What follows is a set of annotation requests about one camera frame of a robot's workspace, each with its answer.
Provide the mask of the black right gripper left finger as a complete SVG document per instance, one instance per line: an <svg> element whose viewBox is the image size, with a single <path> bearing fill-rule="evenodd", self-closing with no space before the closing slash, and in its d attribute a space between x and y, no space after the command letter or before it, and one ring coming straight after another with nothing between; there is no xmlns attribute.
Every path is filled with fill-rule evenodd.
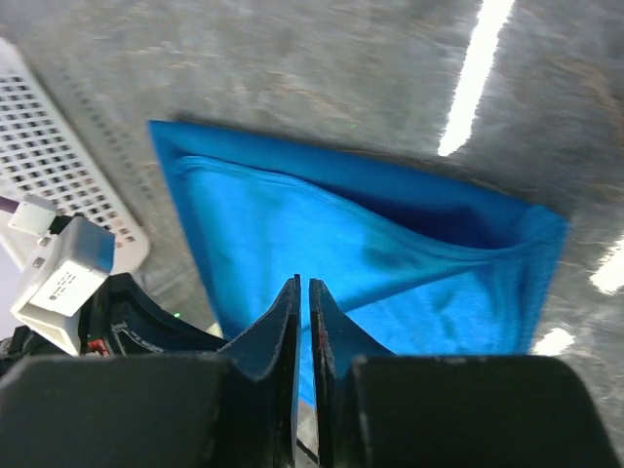
<svg viewBox="0 0 624 468"><path fill-rule="evenodd" d="M216 352L39 355L1 374L5 467L291 467L301 285Z"/></svg>

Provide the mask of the blue cloth napkin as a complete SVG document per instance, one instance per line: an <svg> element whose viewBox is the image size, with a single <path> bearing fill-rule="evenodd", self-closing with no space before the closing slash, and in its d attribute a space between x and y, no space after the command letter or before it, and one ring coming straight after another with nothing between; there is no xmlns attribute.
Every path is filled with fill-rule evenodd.
<svg viewBox="0 0 624 468"><path fill-rule="evenodd" d="M308 144L170 121L148 132L226 337L299 276L399 355L529 351L566 240L560 215Z"/></svg>

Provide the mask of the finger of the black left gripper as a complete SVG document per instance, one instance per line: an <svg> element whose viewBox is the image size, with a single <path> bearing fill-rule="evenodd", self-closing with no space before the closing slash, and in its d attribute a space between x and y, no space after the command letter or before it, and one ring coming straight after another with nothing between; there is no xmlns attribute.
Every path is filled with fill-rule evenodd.
<svg viewBox="0 0 624 468"><path fill-rule="evenodd" d="M104 342L112 355L216 352L227 340L162 309L129 274L104 283Z"/></svg>

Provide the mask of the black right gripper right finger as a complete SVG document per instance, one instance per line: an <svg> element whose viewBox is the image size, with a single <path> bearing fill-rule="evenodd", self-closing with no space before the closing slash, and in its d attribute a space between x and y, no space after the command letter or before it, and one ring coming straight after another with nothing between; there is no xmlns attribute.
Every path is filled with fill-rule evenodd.
<svg viewBox="0 0 624 468"><path fill-rule="evenodd" d="M397 356L309 284L323 467L615 467L579 376L541 356Z"/></svg>

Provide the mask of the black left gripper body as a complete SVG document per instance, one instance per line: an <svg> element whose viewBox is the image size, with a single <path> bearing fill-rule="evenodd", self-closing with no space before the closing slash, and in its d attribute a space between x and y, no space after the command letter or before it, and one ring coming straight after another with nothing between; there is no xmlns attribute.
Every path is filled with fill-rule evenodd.
<svg viewBox="0 0 624 468"><path fill-rule="evenodd" d="M104 282L79 309L79 356L95 354L109 357L117 354L117 345L111 334L110 292L111 283ZM56 354L66 355L66 352L41 333L21 325L11 336L1 339L1 374L5 375L23 358Z"/></svg>

